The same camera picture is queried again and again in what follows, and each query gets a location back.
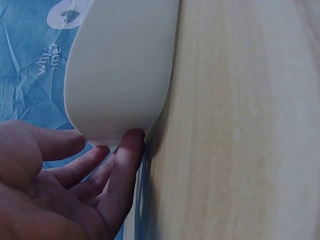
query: wooden surface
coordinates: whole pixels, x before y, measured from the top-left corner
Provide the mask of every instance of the wooden surface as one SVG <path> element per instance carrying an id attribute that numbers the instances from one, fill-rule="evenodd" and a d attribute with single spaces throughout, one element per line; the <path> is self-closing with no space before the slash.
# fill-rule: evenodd
<path id="1" fill-rule="evenodd" d="M 320 239 L 320 1 L 179 12 L 141 239 Z"/>

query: hand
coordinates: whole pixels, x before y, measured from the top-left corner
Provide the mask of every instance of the hand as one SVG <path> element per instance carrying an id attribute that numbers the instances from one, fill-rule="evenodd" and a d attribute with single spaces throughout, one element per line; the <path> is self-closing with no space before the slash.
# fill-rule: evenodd
<path id="1" fill-rule="evenodd" d="M 74 130 L 0 123 L 1 239 L 114 239 L 132 207 L 144 137 L 128 131 L 108 161 L 82 181 L 109 154 L 107 147 L 42 170 L 43 161 L 80 152 L 85 140 Z"/>

